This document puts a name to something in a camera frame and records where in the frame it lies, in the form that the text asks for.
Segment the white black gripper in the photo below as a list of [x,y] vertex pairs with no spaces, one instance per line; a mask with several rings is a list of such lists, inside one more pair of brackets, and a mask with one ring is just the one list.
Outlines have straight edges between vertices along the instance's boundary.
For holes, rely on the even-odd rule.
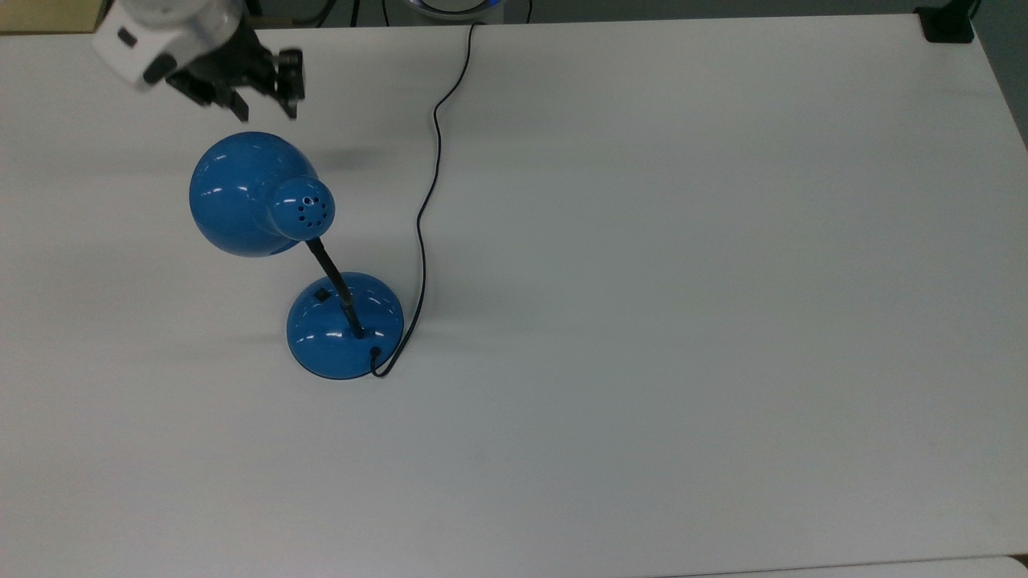
[[128,87],[161,83],[201,107],[218,106],[249,122],[240,88],[276,96],[290,120],[304,101],[304,52],[273,55],[247,22],[245,8],[110,8],[91,47]]

